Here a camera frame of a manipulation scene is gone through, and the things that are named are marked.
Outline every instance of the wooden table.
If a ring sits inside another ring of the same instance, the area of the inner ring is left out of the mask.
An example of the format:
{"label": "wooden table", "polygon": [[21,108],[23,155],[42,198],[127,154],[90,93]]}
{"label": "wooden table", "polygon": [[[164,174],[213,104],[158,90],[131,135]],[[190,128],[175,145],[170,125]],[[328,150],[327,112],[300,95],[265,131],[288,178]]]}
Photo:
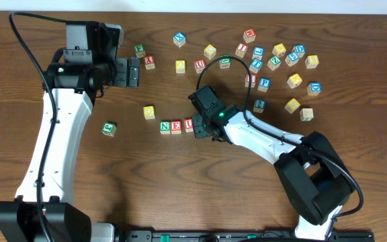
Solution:
{"label": "wooden table", "polygon": [[[40,78],[9,27],[8,12],[0,12],[0,200],[12,200],[26,173],[38,135],[42,96]],[[156,69],[140,68],[138,89],[109,88],[97,100],[80,145],[75,172],[75,206],[93,221],[153,227],[156,230],[295,227],[298,215],[290,205],[272,165],[234,145],[197,140],[192,133],[162,135],[161,120],[195,114],[187,96],[198,74],[194,61],[204,58],[208,44],[234,55],[243,30],[254,28],[244,60],[254,46],[271,57],[275,44],[287,49],[304,44],[320,64],[306,69],[305,56],[276,71],[265,65],[260,77],[271,79],[267,93],[253,90],[249,107],[265,98],[258,118],[299,134],[317,130],[333,144],[363,189],[361,212],[339,219],[337,229],[371,229],[376,241],[387,241],[387,16],[172,14],[172,13],[45,13],[52,17],[120,24],[125,29],[119,56],[134,56],[143,43]],[[28,46],[45,69],[54,51],[65,46],[62,24],[17,17]],[[187,43],[172,41],[182,31]],[[186,74],[175,73],[175,61],[187,63]],[[290,89],[294,73],[303,78]],[[243,104],[246,72],[233,62],[204,75],[227,104]],[[307,96],[311,81],[322,83],[319,96]],[[312,122],[301,122],[299,110],[285,104],[295,97],[302,108],[313,108]],[[156,119],[145,120],[142,107],[153,104]],[[114,138],[104,136],[105,121],[118,123]],[[356,206],[352,195],[344,207]]]}

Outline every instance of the letter on block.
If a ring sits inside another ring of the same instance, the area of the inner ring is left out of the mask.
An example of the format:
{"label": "letter on block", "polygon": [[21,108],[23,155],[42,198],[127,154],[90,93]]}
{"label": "letter on block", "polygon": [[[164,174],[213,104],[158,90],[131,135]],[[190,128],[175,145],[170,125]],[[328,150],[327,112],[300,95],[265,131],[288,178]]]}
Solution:
{"label": "letter on block", "polygon": [[175,61],[175,72],[176,73],[185,73],[186,72],[186,62],[184,60]]}
{"label": "letter on block", "polygon": [[311,121],[313,119],[313,109],[303,108],[300,112],[301,121]]}
{"label": "letter on block", "polygon": [[241,43],[240,43],[240,44],[236,47],[236,49],[235,49],[235,54],[236,54],[237,56],[243,58],[243,57],[245,56],[246,52],[247,52],[247,49],[248,49],[247,45],[241,44]]}
{"label": "letter on block", "polygon": [[322,91],[322,85],[320,83],[310,83],[307,87],[307,95],[319,95]]}
{"label": "letter on block", "polygon": [[264,49],[262,47],[254,47],[253,48],[253,55],[252,55],[252,60],[254,58],[258,59],[258,60],[262,60],[262,56],[263,56],[263,53],[264,53]]}
{"label": "letter on block", "polygon": [[176,46],[182,47],[186,43],[186,36],[178,32],[174,35],[173,41]]}
{"label": "letter on block", "polygon": [[267,78],[261,78],[259,81],[258,91],[266,92],[269,89],[269,86],[271,85],[271,80]]}
{"label": "letter on block", "polygon": [[306,58],[307,69],[316,68],[317,65],[319,65],[319,58],[317,58],[317,55],[307,56]]}
{"label": "letter on block", "polygon": [[161,131],[161,134],[171,134],[169,127],[170,127],[169,122],[161,122],[161,127],[159,128],[159,130]]}
{"label": "letter on block", "polygon": [[153,56],[146,56],[144,58],[144,65],[146,66],[146,69],[154,69],[155,68],[155,58]]}
{"label": "letter on block", "polygon": [[292,89],[297,87],[297,86],[299,86],[301,84],[301,82],[302,82],[302,79],[301,79],[301,77],[299,76],[298,73],[290,76],[289,79],[288,79],[288,85]]}
{"label": "letter on block", "polygon": [[155,118],[155,109],[153,108],[153,106],[143,107],[142,111],[144,112],[144,117],[146,119]]}
{"label": "letter on block", "polygon": [[229,66],[231,65],[231,59],[229,59],[229,58],[222,59],[222,60],[219,61],[219,65],[220,65],[221,69],[229,68]]}
{"label": "letter on block", "polygon": [[[255,87],[255,84],[256,84],[256,75],[255,74],[251,74],[252,76],[252,88]],[[246,79],[245,79],[245,87],[249,87],[249,74],[246,74]]]}
{"label": "letter on block", "polygon": [[298,44],[294,46],[294,48],[292,49],[292,52],[295,52],[295,54],[301,58],[306,53],[306,49],[303,44]]}
{"label": "letter on block", "polygon": [[272,70],[276,70],[280,64],[282,63],[282,61],[277,57],[277,56],[273,56],[267,63],[267,66]]}
{"label": "letter on block", "polygon": [[295,112],[297,108],[300,107],[300,103],[296,101],[295,98],[292,98],[285,106],[285,109],[291,114]]}
{"label": "letter on block", "polygon": [[286,64],[288,64],[288,66],[293,66],[295,65],[296,63],[298,63],[298,61],[300,60],[300,57],[298,57],[298,55],[296,55],[294,52],[292,53],[289,53],[286,57]]}
{"label": "letter on block", "polygon": [[195,60],[195,71],[196,73],[201,73],[202,70],[206,68],[206,61],[204,59],[202,60]]}
{"label": "letter on block", "polygon": [[256,99],[255,106],[253,107],[253,111],[262,113],[264,109],[265,109],[265,100]]}
{"label": "letter on block", "polygon": [[171,134],[181,134],[181,122],[172,121],[171,122]]}
{"label": "letter on block", "polygon": [[104,125],[102,126],[102,133],[108,136],[114,136],[116,133],[116,125],[105,122]]}
{"label": "letter on block", "polygon": [[253,31],[253,29],[246,30],[245,33],[243,34],[243,38],[245,39],[246,43],[250,43],[255,40],[256,33],[255,31]]}
{"label": "letter on block", "polygon": [[218,50],[214,46],[209,44],[204,49],[204,56],[207,57],[209,60],[211,60],[216,55],[217,51]]}
{"label": "letter on block", "polygon": [[194,124],[192,123],[191,118],[188,118],[187,120],[185,120],[185,129],[186,129],[186,132],[194,131]]}
{"label": "letter on block", "polygon": [[249,70],[253,73],[258,73],[260,68],[262,67],[262,61],[254,58],[252,63],[250,64]]}
{"label": "letter on block", "polygon": [[282,57],[286,53],[286,48],[283,44],[278,44],[273,48],[273,54],[277,57]]}
{"label": "letter on block", "polygon": [[144,50],[144,46],[142,44],[134,46],[134,50],[137,58],[146,56],[146,51]]}

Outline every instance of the wood grain surface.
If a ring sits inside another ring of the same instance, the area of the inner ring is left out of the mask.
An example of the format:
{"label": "wood grain surface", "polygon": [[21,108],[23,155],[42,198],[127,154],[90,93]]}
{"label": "wood grain surface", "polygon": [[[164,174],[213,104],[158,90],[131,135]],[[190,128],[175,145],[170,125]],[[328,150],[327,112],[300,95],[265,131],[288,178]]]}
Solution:
{"label": "wood grain surface", "polygon": [[[339,219],[337,229],[371,229],[376,241],[387,241],[387,16],[172,13],[44,13],[52,17],[120,24],[125,30],[118,56],[134,56],[143,43],[155,56],[156,69],[140,68],[140,87],[111,87],[98,99],[80,144],[75,172],[75,206],[93,221],[152,227],[156,230],[253,230],[295,227],[298,215],[289,203],[272,165],[234,145],[197,140],[192,133],[161,135],[161,120],[182,120],[195,114],[187,96],[196,86],[194,61],[204,58],[208,44],[218,54],[234,55],[243,30],[254,28],[254,46],[275,44],[287,49],[304,44],[320,64],[306,69],[304,60],[276,71],[265,65],[260,77],[271,79],[267,101],[258,118],[299,134],[316,130],[333,144],[359,182],[365,206]],[[0,12],[0,200],[12,200],[26,173],[42,115],[40,78]],[[65,46],[62,24],[16,17],[21,35],[43,69],[54,51]],[[187,42],[172,41],[181,31]],[[186,74],[175,73],[175,61],[186,60]],[[301,86],[290,89],[294,73]],[[214,65],[204,75],[227,104],[243,104],[246,72],[232,62]],[[322,83],[319,96],[307,96],[311,81]],[[301,108],[313,108],[315,119],[301,122],[299,110],[285,104],[295,97]],[[142,107],[155,106],[156,119],[145,120]],[[101,133],[105,121],[118,123],[116,136]],[[343,209],[356,206],[352,195]]]}

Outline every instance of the toy block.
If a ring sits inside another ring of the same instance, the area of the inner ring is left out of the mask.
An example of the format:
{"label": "toy block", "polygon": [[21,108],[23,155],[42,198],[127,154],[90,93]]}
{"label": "toy block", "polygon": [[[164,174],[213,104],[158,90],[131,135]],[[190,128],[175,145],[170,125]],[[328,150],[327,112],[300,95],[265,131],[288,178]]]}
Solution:
{"label": "toy block", "polygon": [[185,120],[185,130],[186,130],[186,132],[193,132],[194,131],[194,125],[192,123],[191,118],[188,118]]}
{"label": "toy block", "polygon": [[292,52],[301,58],[306,54],[306,49],[303,44],[297,44],[293,47]]}
{"label": "toy block", "polygon": [[[229,54],[224,54],[224,55],[221,55],[220,57],[225,57],[225,56],[229,56]],[[221,69],[229,68],[229,66],[231,66],[231,59],[229,58],[221,59],[219,61],[219,65]]]}
{"label": "toy block", "polygon": [[300,60],[300,57],[298,57],[298,55],[296,55],[294,52],[292,53],[289,53],[286,57],[286,64],[288,64],[288,66],[293,66],[295,65],[296,63],[298,63],[298,61]]}
{"label": "toy block", "polygon": [[186,36],[183,33],[178,32],[174,35],[173,41],[176,46],[182,47],[186,43]]}
{"label": "toy block", "polygon": [[307,95],[319,95],[322,91],[322,85],[320,83],[310,83],[307,87]]}
{"label": "toy block", "polygon": [[271,80],[266,78],[261,78],[259,81],[258,91],[266,92],[269,89],[269,86],[271,85]]}
{"label": "toy block", "polygon": [[250,64],[249,70],[253,73],[258,73],[260,68],[262,67],[262,61],[254,58],[252,63]]}
{"label": "toy block", "polygon": [[295,112],[297,108],[300,107],[300,103],[296,101],[295,98],[292,98],[285,106],[285,109],[291,114]]}
{"label": "toy block", "polygon": [[293,74],[292,76],[289,77],[288,79],[288,85],[290,86],[290,88],[295,88],[297,86],[299,86],[302,82],[302,78],[299,76],[298,73],[296,74]]}
{"label": "toy block", "polygon": [[319,58],[317,58],[317,55],[307,56],[306,58],[307,69],[316,68],[317,65],[319,65]]}
{"label": "toy block", "polygon": [[265,109],[265,100],[256,99],[255,105],[253,106],[253,111],[262,113],[264,109]]}
{"label": "toy block", "polygon": [[277,57],[282,57],[286,53],[286,48],[283,44],[275,45],[273,48],[273,54]]}
{"label": "toy block", "polygon": [[[256,84],[256,75],[255,74],[251,74],[252,76],[252,88],[255,87],[255,84]],[[249,87],[249,74],[246,74],[246,79],[245,79],[245,87]]]}
{"label": "toy block", "polygon": [[196,73],[201,73],[202,70],[206,68],[206,61],[204,59],[202,60],[195,60],[195,71]]}
{"label": "toy block", "polygon": [[155,58],[153,56],[146,56],[144,58],[144,65],[146,66],[146,69],[154,69],[155,68]]}
{"label": "toy block", "polygon": [[184,60],[175,61],[175,72],[176,73],[185,73],[186,72],[186,62]]}
{"label": "toy block", "polygon": [[313,119],[313,109],[303,108],[300,112],[301,121],[311,121]]}
{"label": "toy block", "polygon": [[282,61],[277,57],[277,56],[273,56],[267,63],[267,66],[272,70],[276,70],[280,64],[282,63]]}
{"label": "toy block", "polygon": [[171,121],[171,134],[181,134],[180,121]]}
{"label": "toy block", "polygon": [[102,126],[101,131],[105,135],[114,136],[114,134],[116,133],[116,125],[109,122],[105,122]]}
{"label": "toy block", "polygon": [[241,43],[240,43],[240,44],[236,47],[236,49],[235,49],[235,54],[236,54],[237,56],[243,58],[243,57],[245,56],[246,52],[247,52],[247,49],[248,49],[247,45],[241,44]]}
{"label": "toy block", "polygon": [[258,60],[262,60],[262,56],[263,56],[263,53],[264,53],[264,49],[262,47],[254,47],[253,48],[253,55],[252,55],[252,60],[254,58],[258,59]]}
{"label": "toy block", "polygon": [[161,131],[161,134],[171,134],[169,127],[169,122],[161,122],[161,125],[159,126],[159,131]]}
{"label": "toy block", "polygon": [[144,117],[146,119],[155,118],[155,109],[153,108],[153,106],[143,107],[142,111],[144,112]]}
{"label": "toy block", "polygon": [[137,58],[146,56],[146,50],[144,49],[144,46],[142,44],[134,46],[134,50]]}
{"label": "toy block", "polygon": [[255,40],[256,33],[255,31],[253,31],[253,29],[246,30],[245,33],[243,34],[243,38],[245,39],[246,43],[250,43]]}
{"label": "toy block", "polygon": [[214,46],[209,44],[204,49],[204,56],[207,57],[209,60],[211,60],[216,55],[217,51],[218,50]]}

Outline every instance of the white wall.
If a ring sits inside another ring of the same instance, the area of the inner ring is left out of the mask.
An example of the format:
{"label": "white wall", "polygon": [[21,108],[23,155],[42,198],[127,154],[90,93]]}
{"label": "white wall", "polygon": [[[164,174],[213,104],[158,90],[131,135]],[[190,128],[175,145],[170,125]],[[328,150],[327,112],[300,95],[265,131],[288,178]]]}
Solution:
{"label": "white wall", "polygon": [[0,0],[0,10],[387,14],[387,0]]}

